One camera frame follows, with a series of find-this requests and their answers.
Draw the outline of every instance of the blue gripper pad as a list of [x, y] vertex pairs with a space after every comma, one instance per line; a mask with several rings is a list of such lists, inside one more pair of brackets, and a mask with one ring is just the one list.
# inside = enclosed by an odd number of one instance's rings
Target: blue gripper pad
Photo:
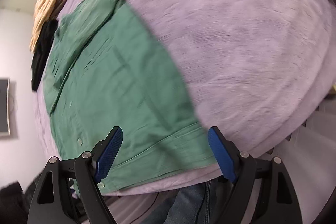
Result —
[[96, 173], [94, 175], [96, 183], [107, 177], [122, 142], [123, 131], [119, 128], [97, 161]]
[[234, 162], [212, 128], [208, 131], [208, 142], [223, 173], [223, 177], [232, 183], [235, 183], [237, 176], [235, 173]]

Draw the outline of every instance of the black cloth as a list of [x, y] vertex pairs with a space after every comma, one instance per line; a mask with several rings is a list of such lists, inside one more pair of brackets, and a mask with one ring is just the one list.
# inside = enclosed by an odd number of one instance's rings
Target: black cloth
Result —
[[27, 224], [28, 211], [23, 206], [23, 193], [19, 182], [0, 190], [0, 223]]
[[33, 91], [37, 91], [40, 85], [44, 67], [47, 63], [51, 46], [53, 45], [57, 25], [58, 21], [56, 19], [46, 21], [42, 25], [40, 36], [36, 42], [33, 61], [31, 63], [31, 70], [33, 73], [31, 78], [31, 89]]

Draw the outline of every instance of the wall-mounted screen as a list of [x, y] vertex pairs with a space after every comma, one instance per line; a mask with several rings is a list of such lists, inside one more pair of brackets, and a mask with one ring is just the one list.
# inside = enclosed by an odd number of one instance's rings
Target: wall-mounted screen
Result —
[[9, 79], [0, 79], [0, 136], [10, 135], [8, 117]]

